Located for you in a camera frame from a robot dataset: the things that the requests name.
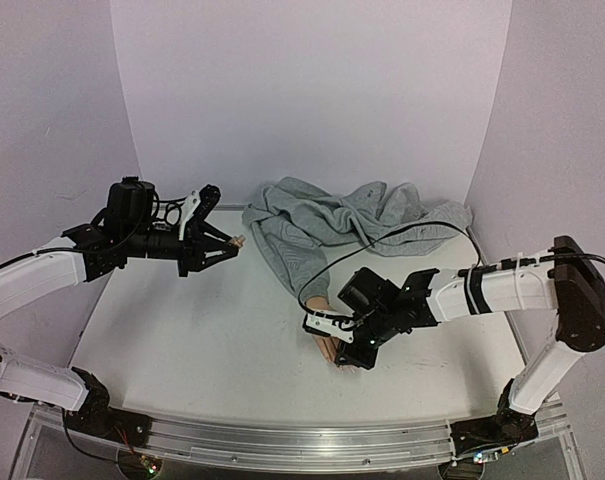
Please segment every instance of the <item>gray fabric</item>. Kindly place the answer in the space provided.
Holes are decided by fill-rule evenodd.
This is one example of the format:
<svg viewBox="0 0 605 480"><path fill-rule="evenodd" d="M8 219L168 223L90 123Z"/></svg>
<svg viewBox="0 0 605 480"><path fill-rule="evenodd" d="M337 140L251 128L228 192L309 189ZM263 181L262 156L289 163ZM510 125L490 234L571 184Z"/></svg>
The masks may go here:
<svg viewBox="0 0 605 480"><path fill-rule="evenodd" d="M373 182L346 197L336 197L285 177L262 188L245 208L242 220L282 285L296 296L327 265L321 246L370 243L417 221L440 220L462 229L471 224L470 209L457 202L427 211L415 185L400 185L385 198L386 189L386 183ZM371 250L383 256L426 255L455 235L450 228L429 225L384 239ZM328 286L327 272L304 290L302 300L326 297Z"/></svg>

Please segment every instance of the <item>white plastic part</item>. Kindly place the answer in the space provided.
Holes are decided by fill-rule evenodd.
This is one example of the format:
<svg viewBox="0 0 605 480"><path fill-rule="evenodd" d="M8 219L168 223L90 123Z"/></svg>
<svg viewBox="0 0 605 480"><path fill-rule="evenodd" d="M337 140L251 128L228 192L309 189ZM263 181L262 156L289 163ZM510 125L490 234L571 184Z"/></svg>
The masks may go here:
<svg viewBox="0 0 605 480"><path fill-rule="evenodd" d="M184 205L182 205L182 218L180 219L180 232L178 234L178 240L181 242L184 241L186 223L193 217L198 205L200 205L200 192L193 190L191 195L184 200Z"/></svg>
<svg viewBox="0 0 605 480"><path fill-rule="evenodd" d="M57 238L38 250L74 245L68 238ZM52 252L8 266L0 270L0 319L40 297L84 280L81 253Z"/></svg>
<svg viewBox="0 0 605 480"><path fill-rule="evenodd" d="M329 310L318 310L318 312L325 313L328 315L344 315L342 313ZM353 326L353 322L344 322L342 323L342 328L340 328L335 320L329 320L325 317L320 317L307 313L306 317L304 318L304 323L315 330L328 333L332 337L339 338L340 340L343 340L346 343L353 343L353 332L345 332L342 329Z"/></svg>
<svg viewBox="0 0 605 480"><path fill-rule="evenodd" d="M552 268L553 262L545 262L485 274L481 288L487 305L492 312L557 308L553 280L548 277ZM436 321L471 315L465 288L465 279L456 270L442 270L433 277L427 304Z"/></svg>
<svg viewBox="0 0 605 480"><path fill-rule="evenodd" d="M88 390L70 368L58 368L18 355L0 344L0 392L30 398L69 411L80 409Z"/></svg>
<svg viewBox="0 0 605 480"><path fill-rule="evenodd" d="M551 336L542 351L513 380L509 392L511 410L533 415L583 356L584 353L571 350Z"/></svg>

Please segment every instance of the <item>white backdrop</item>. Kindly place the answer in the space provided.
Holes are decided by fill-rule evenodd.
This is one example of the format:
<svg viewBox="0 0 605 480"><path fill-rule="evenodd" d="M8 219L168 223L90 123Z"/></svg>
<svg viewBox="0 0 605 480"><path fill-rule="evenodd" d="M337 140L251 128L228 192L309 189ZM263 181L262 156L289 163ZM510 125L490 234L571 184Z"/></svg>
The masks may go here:
<svg viewBox="0 0 605 480"><path fill-rule="evenodd" d="M380 179L463 201L504 52L509 0L112 0L143 176L224 203L299 176Z"/></svg>

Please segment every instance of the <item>white wall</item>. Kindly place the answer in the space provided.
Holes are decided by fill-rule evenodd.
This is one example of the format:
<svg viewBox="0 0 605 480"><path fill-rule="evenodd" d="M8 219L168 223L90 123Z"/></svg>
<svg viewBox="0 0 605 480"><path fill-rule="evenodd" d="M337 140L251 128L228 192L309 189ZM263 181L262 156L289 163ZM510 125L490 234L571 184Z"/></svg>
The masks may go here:
<svg viewBox="0 0 605 480"><path fill-rule="evenodd" d="M0 1L0 262L90 221L109 185L138 172L109 2ZM0 342L66 365L103 285L15 312ZM0 398L0 480L27 416Z"/></svg>
<svg viewBox="0 0 605 480"><path fill-rule="evenodd" d="M511 2L113 0L142 173L163 197L215 183L240 203L295 175L463 201Z"/></svg>
<svg viewBox="0 0 605 480"><path fill-rule="evenodd" d="M492 260L560 234L605 255L605 1L514 2L468 204ZM535 350L551 315L516 318ZM605 480L605 348L577 364L560 394L588 478Z"/></svg>

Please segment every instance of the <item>robotic arm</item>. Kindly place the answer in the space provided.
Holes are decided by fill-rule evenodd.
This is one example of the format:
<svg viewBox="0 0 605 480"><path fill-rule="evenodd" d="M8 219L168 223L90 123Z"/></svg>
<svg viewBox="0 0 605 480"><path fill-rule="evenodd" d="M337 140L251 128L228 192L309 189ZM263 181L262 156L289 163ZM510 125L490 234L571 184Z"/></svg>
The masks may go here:
<svg viewBox="0 0 605 480"><path fill-rule="evenodd" d="M136 177L113 184L106 208L90 224L0 266L0 319L51 292L124 268L130 257L175 260L178 274L186 277L237 256L233 239L206 222L219 199L220 190L208 185L181 206L172 202L181 218L169 224L158 219L153 184ZM90 373L51 366L1 344L0 395L59 406L70 412L69 428L115 441L120 440L117 423L134 446L144 443L150 422L110 408L106 387Z"/></svg>
<svg viewBox="0 0 605 480"><path fill-rule="evenodd" d="M544 400L575 362L605 345L602 276L570 237L556 238L550 252L459 271L414 272L402 288L362 268L338 294L353 317L308 314L304 328L340 338L336 364L370 369L382 345L414 328L492 312L557 310L553 335L505 387L497 413L451 425L456 457L482 461L535 439L535 413Z"/></svg>

